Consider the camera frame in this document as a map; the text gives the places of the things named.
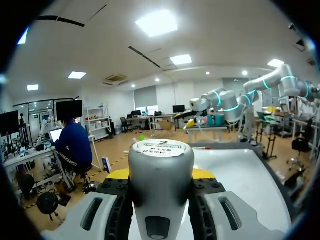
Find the blue container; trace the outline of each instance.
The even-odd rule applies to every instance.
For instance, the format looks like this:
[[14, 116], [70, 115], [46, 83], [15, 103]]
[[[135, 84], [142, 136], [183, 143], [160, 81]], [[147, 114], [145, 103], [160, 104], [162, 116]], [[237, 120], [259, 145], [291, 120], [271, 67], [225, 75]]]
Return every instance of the blue container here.
[[206, 118], [208, 119], [208, 125], [213, 126], [214, 125], [214, 122], [212, 121], [213, 116], [208, 115]]
[[215, 125], [216, 126], [225, 125], [225, 115], [223, 114], [215, 115]]

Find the square ceiling light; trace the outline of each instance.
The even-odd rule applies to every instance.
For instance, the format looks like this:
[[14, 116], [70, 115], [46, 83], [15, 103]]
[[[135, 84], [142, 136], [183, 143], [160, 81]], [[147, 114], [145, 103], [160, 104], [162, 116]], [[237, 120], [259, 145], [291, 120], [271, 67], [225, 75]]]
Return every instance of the square ceiling light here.
[[191, 56], [189, 54], [170, 57], [170, 59], [171, 59], [171, 61], [173, 62], [174, 65], [192, 63], [192, 59], [191, 59]]
[[36, 85], [28, 85], [28, 86], [26, 86], [26, 89], [28, 91], [36, 91], [36, 90], [39, 90], [39, 85], [38, 84], [36, 84]]
[[27, 33], [28, 33], [29, 28], [27, 28], [24, 32], [24, 34], [22, 35], [22, 37], [20, 38], [20, 40], [18, 41], [17, 45], [20, 44], [25, 44], [27, 41]]
[[280, 61], [278, 59], [273, 59], [271, 62], [268, 63], [269, 66], [275, 67], [275, 68], [278, 68], [283, 64], [285, 64], [285, 62], [284, 61]]
[[86, 72], [73, 71], [73, 72], [68, 76], [68, 79], [82, 79], [86, 74], [87, 74]]
[[170, 33], [178, 30], [175, 17], [168, 10], [148, 14], [135, 22], [149, 37]]

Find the black pants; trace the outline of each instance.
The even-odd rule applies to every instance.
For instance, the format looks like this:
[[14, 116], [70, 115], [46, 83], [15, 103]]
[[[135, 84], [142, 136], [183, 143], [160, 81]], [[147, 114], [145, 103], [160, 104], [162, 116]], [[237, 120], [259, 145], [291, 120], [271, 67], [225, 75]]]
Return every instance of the black pants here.
[[72, 170], [76, 174], [82, 174], [89, 171], [92, 167], [91, 162], [89, 163], [78, 163], [74, 161], [74, 158], [71, 156], [71, 153], [68, 149], [58, 151], [58, 157], [61, 161], [62, 167], [67, 171], [71, 172]]

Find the white robotic arm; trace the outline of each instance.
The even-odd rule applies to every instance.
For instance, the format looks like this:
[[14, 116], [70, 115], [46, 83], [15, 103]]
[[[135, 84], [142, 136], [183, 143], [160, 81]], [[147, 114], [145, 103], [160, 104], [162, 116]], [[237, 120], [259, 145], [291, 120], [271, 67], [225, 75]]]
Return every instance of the white robotic arm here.
[[313, 102], [315, 98], [320, 98], [318, 88], [306, 81], [298, 80], [292, 73], [288, 64], [283, 64], [273, 72], [251, 80], [244, 84], [246, 94], [236, 97], [236, 92], [226, 91], [218, 88], [205, 93], [200, 98], [190, 100], [190, 107], [193, 111], [202, 115], [209, 108], [223, 108], [227, 121], [234, 123], [241, 118], [244, 107], [251, 105], [259, 99], [257, 91], [267, 90], [275, 86], [282, 85], [285, 96], [303, 97]]

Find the blue sweater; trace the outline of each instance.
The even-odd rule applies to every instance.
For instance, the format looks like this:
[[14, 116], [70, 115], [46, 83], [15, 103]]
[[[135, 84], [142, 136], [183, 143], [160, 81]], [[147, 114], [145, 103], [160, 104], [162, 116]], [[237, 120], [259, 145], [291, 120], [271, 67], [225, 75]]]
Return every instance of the blue sweater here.
[[64, 150], [69, 147], [72, 160], [78, 164], [92, 163], [90, 141], [86, 130], [70, 120], [62, 130], [59, 140], [55, 142], [56, 149]]

